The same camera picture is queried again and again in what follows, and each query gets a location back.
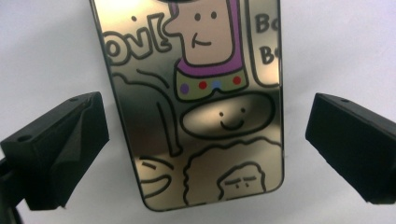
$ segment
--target white background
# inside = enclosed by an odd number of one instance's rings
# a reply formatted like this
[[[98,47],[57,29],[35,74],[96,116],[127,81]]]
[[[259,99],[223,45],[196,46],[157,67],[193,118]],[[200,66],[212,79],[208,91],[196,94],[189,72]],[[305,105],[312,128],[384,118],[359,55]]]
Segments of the white background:
[[[286,177],[270,194],[165,213],[141,202],[88,0],[0,2],[0,139],[73,96],[100,91],[110,141],[66,209],[30,223],[395,223],[304,139],[316,92],[396,120],[396,1],[283,0]]]

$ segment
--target blue dot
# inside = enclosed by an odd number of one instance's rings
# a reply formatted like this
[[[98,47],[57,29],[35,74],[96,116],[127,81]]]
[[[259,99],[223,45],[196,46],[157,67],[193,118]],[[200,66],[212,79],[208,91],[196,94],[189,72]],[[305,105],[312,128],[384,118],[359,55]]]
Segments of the blue dot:
[[[214,82],[212,82],[212,89],[219,89],[221,87],[221,82],[216,80]]]

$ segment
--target smartphone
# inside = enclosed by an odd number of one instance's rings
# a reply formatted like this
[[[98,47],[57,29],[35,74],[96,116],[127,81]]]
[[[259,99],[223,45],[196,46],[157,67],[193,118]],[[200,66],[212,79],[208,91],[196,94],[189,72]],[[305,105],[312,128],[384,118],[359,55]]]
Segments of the smartphone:
[[[284,178],[278,0],[91,0],[145,206],[264,194]]]

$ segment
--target colored dot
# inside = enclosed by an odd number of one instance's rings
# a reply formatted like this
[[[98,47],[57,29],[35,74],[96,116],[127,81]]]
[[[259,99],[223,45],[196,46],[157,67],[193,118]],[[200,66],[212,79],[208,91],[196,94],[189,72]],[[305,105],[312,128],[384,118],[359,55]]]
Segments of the colored dot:
[[[196,21],[200,21],[201,20],[201,14],[196,13],[194,18],[195,18]]]
[[[220,86],[221,86],[221,82],[220,82],[220,81],[216,80],[216,81],[212,82],[212,88],[213,88],[213,90],[214,90],[214,89],[219,89]]]
[[[205,81],[202,81],[199,83],[199,89],[204,90],[207,87],[207,83]]]
[[[189,85],[187,85],[186,83],[181,84],[181,86],[180,86],[181,93],[187,94],[187,93],[189,93],[189,90],[190,90]]]
[[[216,13],[215,11],[212,12],[212,14],[210,14],[210,17],[214,20],[216,17],[218,16],[218,13]]]
[[[233,78],[233,84],[235,84],[235,85],[241,84],[241,81],[242,81],[241,77],[234,77]]]

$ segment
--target cartoon face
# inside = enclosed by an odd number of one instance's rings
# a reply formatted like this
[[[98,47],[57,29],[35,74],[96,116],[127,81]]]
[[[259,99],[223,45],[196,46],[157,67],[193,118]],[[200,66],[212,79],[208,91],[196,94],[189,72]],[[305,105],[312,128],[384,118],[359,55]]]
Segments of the cartoon face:
[[[196,137],[226,138],[263,129],[274,114],[274,103],[269,96],[243,93],[196,106],[182,117],[181,127]]]
[[[233,35],[227,0],[179,3],[165,26],[169,35],[181,35],[188,63],[223,63],[233,55]]]
[[[145,158],[139,163],[139,178],[145,199],[154,197],[169,187],[173,165],[167,161],[151,158]]]
[[[265,192],[265,173],[254,162],[236,166],[218,181],[219,200],[230,200]]]

